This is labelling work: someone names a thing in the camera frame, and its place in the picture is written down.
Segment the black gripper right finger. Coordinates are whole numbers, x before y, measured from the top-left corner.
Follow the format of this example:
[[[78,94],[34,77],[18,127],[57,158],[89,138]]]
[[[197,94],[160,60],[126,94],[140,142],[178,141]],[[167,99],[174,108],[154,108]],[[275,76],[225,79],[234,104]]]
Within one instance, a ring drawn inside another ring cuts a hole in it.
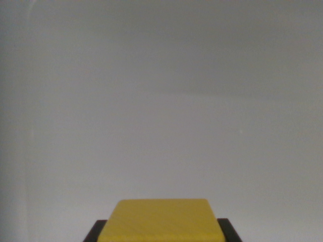
[[[226,242],[243,242],[228,218],[217,219]]]

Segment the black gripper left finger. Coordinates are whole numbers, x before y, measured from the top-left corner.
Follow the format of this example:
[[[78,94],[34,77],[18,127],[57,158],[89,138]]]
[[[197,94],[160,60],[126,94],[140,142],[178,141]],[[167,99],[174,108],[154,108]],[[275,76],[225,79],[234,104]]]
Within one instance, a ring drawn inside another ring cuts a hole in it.
[[[92,226],[91,230],[86,235],[83,242],[97,242],[98,237],[105,226],[107,220],[97,220]]]

